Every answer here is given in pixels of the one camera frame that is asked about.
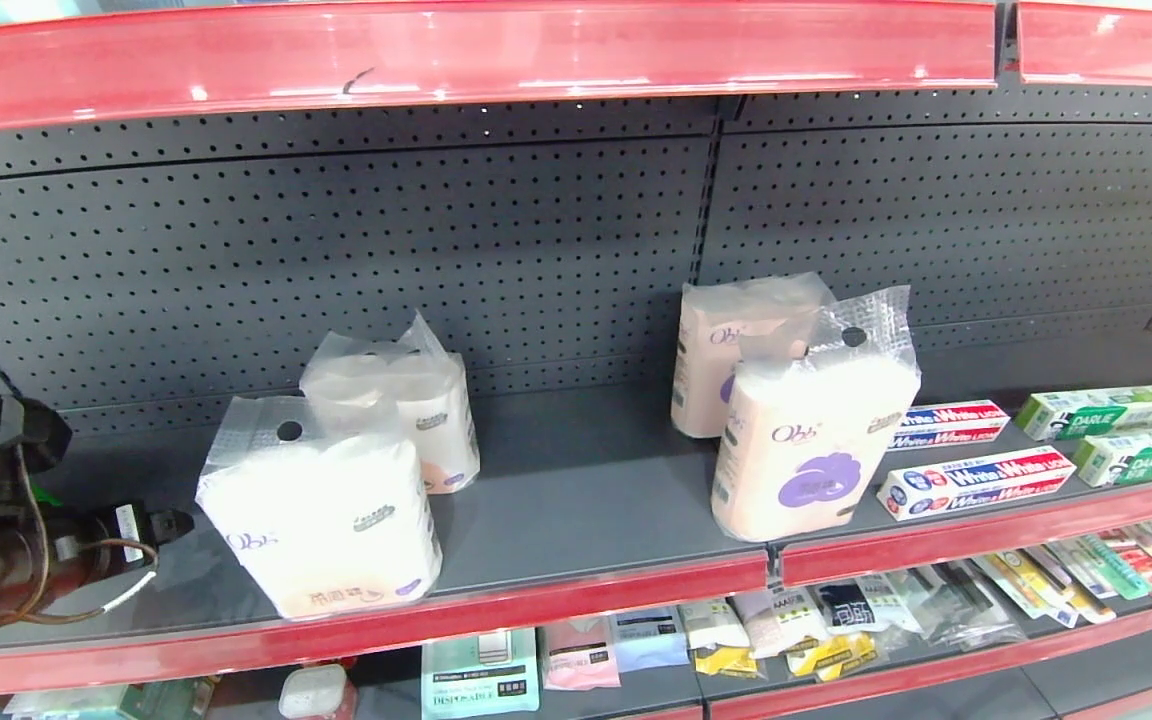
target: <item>green toothpaste box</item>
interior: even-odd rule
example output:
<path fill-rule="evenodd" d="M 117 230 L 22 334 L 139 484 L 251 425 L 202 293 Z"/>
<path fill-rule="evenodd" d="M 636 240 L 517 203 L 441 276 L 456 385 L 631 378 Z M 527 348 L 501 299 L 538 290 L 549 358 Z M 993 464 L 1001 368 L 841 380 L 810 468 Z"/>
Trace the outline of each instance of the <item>green toothpaste box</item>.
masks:
<path fill-rule="evenodd" d="M 1152 430 L 1084 438 L 1074 464 L 1092 487 L 1152 480 Z"/>
<path fill-rule="evenodd" d="M 1016 424 L 1039 442 L 1152 429 L 1152 386 L 1036 392 Z"/>

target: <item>wrapped toilet paper pack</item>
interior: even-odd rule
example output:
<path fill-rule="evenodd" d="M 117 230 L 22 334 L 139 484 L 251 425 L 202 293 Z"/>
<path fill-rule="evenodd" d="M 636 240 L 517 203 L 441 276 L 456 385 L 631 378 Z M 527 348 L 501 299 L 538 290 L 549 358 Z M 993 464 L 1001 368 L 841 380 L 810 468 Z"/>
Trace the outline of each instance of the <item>wrapped toilet paper pack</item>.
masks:
<path fill-rule="evenodd" d="M 442 569 L 416 448 L 392 401 L 342 434 L 317 423 L 304 397 L 235 397 L 195 500 L 283 617 L 415 601 Z"/>
<path fill-rule="evenodd" d="M 806 357 L 796 332 L 741 339 L 710 498 L 723 532 L 772 541 L 851 518 L 918 393 L 908 305 L 901 286 L 823 306 Z"/>
<path fill-rule="evenodd" d="M 758 278 L 712 287 L 682 286 L 679 355 L 673 369 L 675 427 L 695 438 L 719 437 L 727 424 L 738 341 L 780 328 L 804 341 L 819 306 L 833 302 L 816 273 Z"/>
<path fill-rule="evenodd" d="M 380 397 L 392 397 L 430 493 L 456 492 L 479 473 L 465 363 L 444 350 L 420 313 L 397 342 L 328 333 L 305 365 L 301 391 L 331 429 L 349 429 Z"/>

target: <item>toothpaste box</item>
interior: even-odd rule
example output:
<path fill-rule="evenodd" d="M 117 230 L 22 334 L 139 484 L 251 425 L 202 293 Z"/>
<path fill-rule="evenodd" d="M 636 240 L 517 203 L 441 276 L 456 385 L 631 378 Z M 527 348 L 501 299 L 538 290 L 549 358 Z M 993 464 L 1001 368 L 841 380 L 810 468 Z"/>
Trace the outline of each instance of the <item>toothpaste box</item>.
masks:
<path fill-rule="evenodd" d="M 1152 430 L 1083 438 L 1074 464 L 1094 488 L 1152 480 Z"/>
<path fill-rule="evenodd" d="M 1016 424 L 1037 441 L 1152 429 L 1152 386 L 1036 392 Z"/>
<path fill-rule="evenodd" d="M 910 407 L 887 450 L 993 442 L 1010 419 L 987 400 Z"/>
<path fill-rule="evenodd" d="M 1071 473 L 1074 463 L 1055 447 L 1000 452 L 892 470 L 878 488 L 878 500 L 893 518 L 925 518 L 942 511 L 1046 495 L 1056 492 Z"/>

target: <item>darlie toothpaste box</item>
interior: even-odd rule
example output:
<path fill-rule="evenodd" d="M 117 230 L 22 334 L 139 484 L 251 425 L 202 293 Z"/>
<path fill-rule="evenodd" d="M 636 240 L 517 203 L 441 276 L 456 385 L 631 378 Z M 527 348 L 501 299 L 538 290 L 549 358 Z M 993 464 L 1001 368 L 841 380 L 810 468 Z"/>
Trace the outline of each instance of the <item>darlie toothpaste box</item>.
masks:
<path fill-rule="evenodd" d="M 1071 473 L 1074 463 L 1055 447 L 1000 452 L 892 470 L 878 488 L 878 500 L 893 518 L 925 518 L 942 511 L 1046 495 L 1056 492 Z"/>
<path fill-rule="evenodd" d="M 1001 407 L 987 400 L 910 407 L 887 450 L 993 442 L 1009 419 Z"/>

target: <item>blue package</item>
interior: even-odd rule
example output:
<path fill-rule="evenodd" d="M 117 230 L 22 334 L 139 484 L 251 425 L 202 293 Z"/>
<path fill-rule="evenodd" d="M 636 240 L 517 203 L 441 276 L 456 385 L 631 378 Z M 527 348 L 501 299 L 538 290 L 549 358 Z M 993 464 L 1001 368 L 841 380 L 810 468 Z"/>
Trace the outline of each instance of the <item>blue package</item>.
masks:
<path fill-rule="evenodd" d="M 675 606 L 650 611 L 617 612 L 612 616 L 612 634 L 616 638 L 616 665 L 621 673 L 649 667 L 689 665 L 687 635 Z"/>
<path fill-rule="evenodd" d="M 422 720 L 538 710 L 533 628 L 437 641 L 422 650 Z"/>

